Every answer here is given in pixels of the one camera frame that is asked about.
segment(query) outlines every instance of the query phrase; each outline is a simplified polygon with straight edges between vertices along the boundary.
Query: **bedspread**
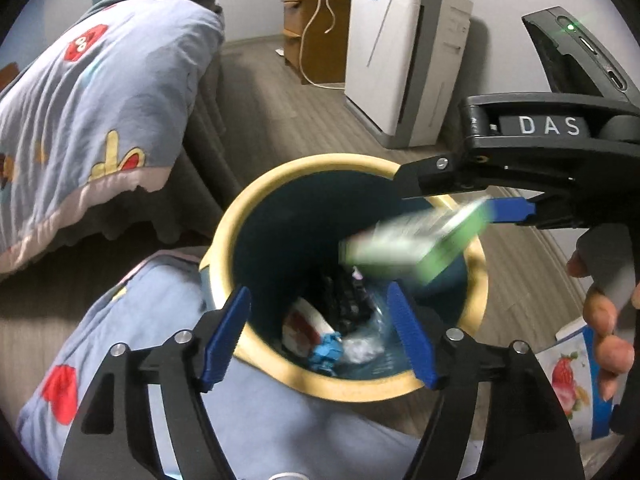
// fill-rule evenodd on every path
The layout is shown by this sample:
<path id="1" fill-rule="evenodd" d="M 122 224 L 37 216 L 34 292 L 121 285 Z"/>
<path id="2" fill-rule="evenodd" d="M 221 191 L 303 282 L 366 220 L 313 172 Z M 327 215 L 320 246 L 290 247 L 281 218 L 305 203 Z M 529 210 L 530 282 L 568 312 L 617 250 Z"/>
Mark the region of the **bedspread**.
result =
<path id="1" fill-rule="evenodd" d="M 159 190 L 182 150 L 222 17 L 124 0 L 68 30 L 0 101 L 0 274 L 94 205 Z"/>

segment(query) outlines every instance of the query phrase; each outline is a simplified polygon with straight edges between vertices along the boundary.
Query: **wooden floor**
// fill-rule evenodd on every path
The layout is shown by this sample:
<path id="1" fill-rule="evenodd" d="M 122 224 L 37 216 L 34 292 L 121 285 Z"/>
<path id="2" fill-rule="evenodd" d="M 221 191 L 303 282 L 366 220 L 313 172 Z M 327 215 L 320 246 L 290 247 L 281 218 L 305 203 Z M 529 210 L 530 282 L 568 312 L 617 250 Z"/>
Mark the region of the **wooden floor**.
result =
<path id="1" fill-rule="evenodd" d="M 383 149 L 346 110 L 340 91 L 300 85 L 274 52 L 279 46 L 278 40 L 263 40 L 225 47 L 225 142 L 230 163 L 244 184 L 278 164 L 316 153 L 366 153 L 405 162 L 438 151 Z M 508 344 L 522 338 L 534 350 L 548 346 L 557 329 L 580 315 L 580 295 L 564 275 L 562 263 L 547 241 L 529 228 L 490 226 L 481 240 L 490 291 L 478 339 Z M 96 236 L 60 249 L 0 283 L 0 409 L 10 421 L 15 421 L 86 309 L 159 247 L 151 228 L 139 225 L 114 242 Z M 420 390 L 354 409 L 418 435 L 433 401 L 431 392 Z M 482 417 L 478 419 L 476 436 L 481 435 Z"/>

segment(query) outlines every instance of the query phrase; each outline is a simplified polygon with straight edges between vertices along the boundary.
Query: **trash can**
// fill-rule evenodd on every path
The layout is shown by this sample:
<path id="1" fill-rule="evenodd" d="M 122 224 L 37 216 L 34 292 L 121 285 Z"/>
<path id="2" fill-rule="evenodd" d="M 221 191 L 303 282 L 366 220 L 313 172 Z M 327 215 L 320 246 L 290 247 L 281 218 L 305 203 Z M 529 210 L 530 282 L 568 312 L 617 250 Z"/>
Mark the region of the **trash can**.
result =
<path id="1" fill-rule="evenodd" d="M 236 357 L 299 392 L 329 400 L 385 400 L 422 386 L 406 358 L 398 359 L 404 356 L 399 340 L 385 352 L 395 368 L 374 364 L 335 378 L 299 366 L 280 348 L 282 322 L 302 292 L 305 273 L 315 264 L 336 262 L 340 240 L 403 212 L 455 207 L 449 196 L 401 199 L 391 181 L 398 167 L 347 153 L 300 158 L 267 172 L 234 200 L 200 269 L 216 308 L 237 284 L 252 292 L 252 313 Z M 430 306 L 473 335 L 484 316 L 488 291 L 479 239 L 436 281 L 446 286 L 440 284 L 442 290 Z"/>

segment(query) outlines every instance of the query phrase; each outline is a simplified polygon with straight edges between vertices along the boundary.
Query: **white air purifier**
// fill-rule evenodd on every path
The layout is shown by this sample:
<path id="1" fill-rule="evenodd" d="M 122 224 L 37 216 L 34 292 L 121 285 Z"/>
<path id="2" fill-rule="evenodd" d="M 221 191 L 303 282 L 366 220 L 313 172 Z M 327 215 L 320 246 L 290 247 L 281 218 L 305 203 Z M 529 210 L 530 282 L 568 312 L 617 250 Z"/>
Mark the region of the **white air purifier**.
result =
<path id="1" fill-rule="evenodd" d="M 386 148 L 436 143 L 472 6 L 469 0 L 351 0 L 346 103 Z"/>

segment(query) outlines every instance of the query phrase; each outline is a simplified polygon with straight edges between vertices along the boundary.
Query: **metal pin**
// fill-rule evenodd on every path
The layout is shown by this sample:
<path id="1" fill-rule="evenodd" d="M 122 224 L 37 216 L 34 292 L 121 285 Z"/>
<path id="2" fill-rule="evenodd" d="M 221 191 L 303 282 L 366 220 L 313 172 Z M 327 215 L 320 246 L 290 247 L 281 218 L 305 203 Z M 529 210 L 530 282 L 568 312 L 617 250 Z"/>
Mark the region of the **metal pin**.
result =
<path id="1" fill-rule="evenodd" d="M 124 354 L 124 352 L 126 351 L 127 351 L 127 345 L 125 345 L 124 343 L 116 343 L 111 347 L 111 349 L 109 350 L 109 353 L 114 357 L 118 357 Z"/>
<path id="2" fill-rule="evenodd" d="M 189 341 L 191 341 L 191 331 L 190 330 L 180 330 L 180 332 L 178 332 L 175 336 L 175 342 L 177 342 L 178 344 L 185 344 L 188 343 Z"/>
<path id="3" fill-rule="evenodd" d="M 445 332 L 445 335 L 447 336 L 447 339 L 449 339 L 450 341 L 462 341 L 463 337 L 465 336 L 465 333 L 462 332 L 462 330 L 460 330 L 459 328 L 453 327 L 453 328 L 449 328 Z"/>
<path id="4" fill-rule="evenodd" d="M 514 341 L 513 342 L 513 349 L 518 354 L 526 354 L 529 351 L 529 345 L 526 344 L 524 341 Z"/>

